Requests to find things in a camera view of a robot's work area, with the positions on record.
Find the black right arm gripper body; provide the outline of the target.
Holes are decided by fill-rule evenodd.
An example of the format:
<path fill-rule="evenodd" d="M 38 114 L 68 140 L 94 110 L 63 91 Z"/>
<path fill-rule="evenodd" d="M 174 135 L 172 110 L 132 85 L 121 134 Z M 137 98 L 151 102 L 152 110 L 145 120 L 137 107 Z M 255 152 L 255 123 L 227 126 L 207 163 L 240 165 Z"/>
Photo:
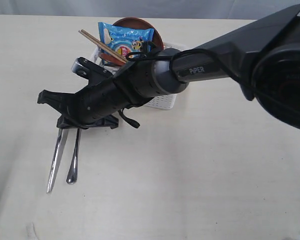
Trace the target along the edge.
<path fill-rule="evenodd" d="M 91 124 L 138 103 L 138 91 L 128 79 L 111 76 L 74 93 L 69 116 L 80 125 Z"/>

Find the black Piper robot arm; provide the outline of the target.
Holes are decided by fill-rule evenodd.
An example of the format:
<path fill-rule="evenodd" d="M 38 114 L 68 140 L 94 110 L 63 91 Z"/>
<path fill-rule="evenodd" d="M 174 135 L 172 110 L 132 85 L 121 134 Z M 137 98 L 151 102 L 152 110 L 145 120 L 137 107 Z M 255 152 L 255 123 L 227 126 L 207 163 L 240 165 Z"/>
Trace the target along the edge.
<path fill-rule="evenodd" d="M 37 102 L 60 113 L 60 129 L 98 127 L 101 119 L 178 94 L 191 82 L 231 78 L 248 101 L 300 129 L 300 4 L 193 49 L 135 52 L 116 73 L 79 57 L 73 71 L 88 84 L 76 93 L 43 90 Z"/>

